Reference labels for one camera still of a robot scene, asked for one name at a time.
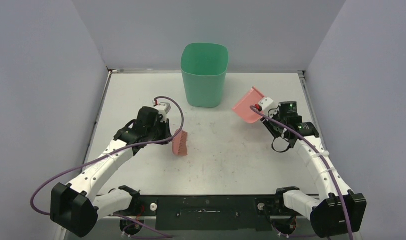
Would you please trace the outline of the pink hand brush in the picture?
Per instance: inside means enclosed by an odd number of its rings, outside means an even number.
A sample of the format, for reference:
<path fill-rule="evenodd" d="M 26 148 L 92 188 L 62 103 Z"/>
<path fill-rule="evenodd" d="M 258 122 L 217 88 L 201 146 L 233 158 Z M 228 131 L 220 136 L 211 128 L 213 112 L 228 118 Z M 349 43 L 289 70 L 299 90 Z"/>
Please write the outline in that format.
<path fill-rule="evenodd" d="M 187 156 L 187 141 L 188 133 L 184 130 L 177 130 L 175 137 L 172 140 L 172 152 L 176 156 Z"/>

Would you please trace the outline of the pink dustpan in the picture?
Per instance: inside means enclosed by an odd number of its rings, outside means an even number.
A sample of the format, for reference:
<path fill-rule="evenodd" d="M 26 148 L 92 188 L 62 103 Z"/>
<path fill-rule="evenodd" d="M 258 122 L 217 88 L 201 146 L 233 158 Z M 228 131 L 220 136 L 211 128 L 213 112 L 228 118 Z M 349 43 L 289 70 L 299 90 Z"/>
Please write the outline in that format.
<path fill-rule="evenodd" d="M 254 113 L 250 107 L 259 103 L 265 96 L 254 86 L 232 107 L 232 111 L 244 122 L 253 124 L 261 117 Z"/>

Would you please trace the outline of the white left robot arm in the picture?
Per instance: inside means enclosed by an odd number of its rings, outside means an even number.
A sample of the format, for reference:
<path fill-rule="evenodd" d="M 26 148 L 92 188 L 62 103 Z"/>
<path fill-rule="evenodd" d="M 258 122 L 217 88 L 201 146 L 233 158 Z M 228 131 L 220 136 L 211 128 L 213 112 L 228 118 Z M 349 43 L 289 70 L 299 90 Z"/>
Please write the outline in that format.
<path fill-rule="evenodd" d="M 106 195 L 99 191 L 113 174 L 135 156 L 147 142 L 164 145 L 171 137 L 167 114 L 169 103 L 142 107 L 136 119 L 119 129 L 101 154 L 101 161 L 91 164 L 67 184 L 58 183 L 51 191 L 50 219 L 79 238 L 89 234 L 97 221 L 117 211 L 134 215 L 140 209 L 138 194 L 122 186 Z"/>

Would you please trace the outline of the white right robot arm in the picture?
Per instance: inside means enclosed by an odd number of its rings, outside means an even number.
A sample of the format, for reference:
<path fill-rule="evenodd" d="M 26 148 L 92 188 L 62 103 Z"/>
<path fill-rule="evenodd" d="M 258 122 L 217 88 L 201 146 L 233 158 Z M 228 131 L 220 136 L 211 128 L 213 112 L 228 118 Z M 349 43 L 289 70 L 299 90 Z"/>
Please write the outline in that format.
<path fill-rule="evenodd" d="M 348 234 L 352 239 L 360 229 L 367 202 L 340 177 L 315 126 L 302 121 L 295 101 L 275 103 L 265 97 L 255 108 L 270 134 L 285 140 L 287 148 L 298 154 L 318 191 L 318 199 L 314 199 L 296 187 L 278 189 L 281 196 L 274 199 L 274 210 L 281 215 L 293 210 L 304 216 L 320 238 Z"/>

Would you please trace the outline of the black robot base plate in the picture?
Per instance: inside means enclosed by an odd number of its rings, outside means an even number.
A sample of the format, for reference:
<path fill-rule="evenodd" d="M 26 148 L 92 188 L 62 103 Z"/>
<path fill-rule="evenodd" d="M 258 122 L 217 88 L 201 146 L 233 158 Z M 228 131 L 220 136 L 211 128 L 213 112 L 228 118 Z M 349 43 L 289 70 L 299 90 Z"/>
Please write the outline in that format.
<path fill-rule="evenodd" d="M 274 194 L 141 195 L 119 214 L 154 218 L 159 231 L 269 231 L 268 219 L 297 216 Z"/>

